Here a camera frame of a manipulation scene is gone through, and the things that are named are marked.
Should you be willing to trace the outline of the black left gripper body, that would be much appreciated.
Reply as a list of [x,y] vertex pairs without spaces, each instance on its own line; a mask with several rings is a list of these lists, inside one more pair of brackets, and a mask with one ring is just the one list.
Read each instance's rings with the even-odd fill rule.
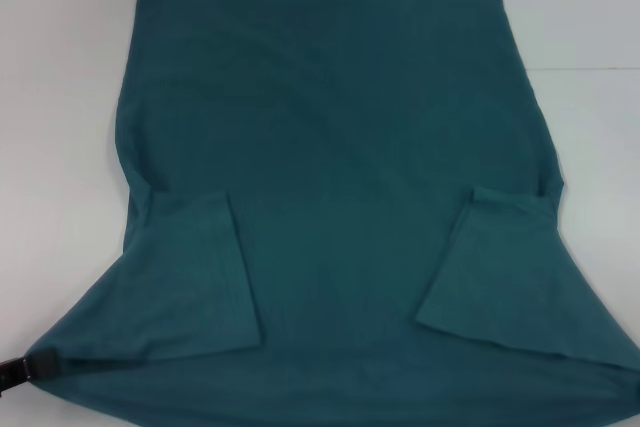
[[21,359],[14,358],[0,363],[0,391],[4,392],[21,384]]

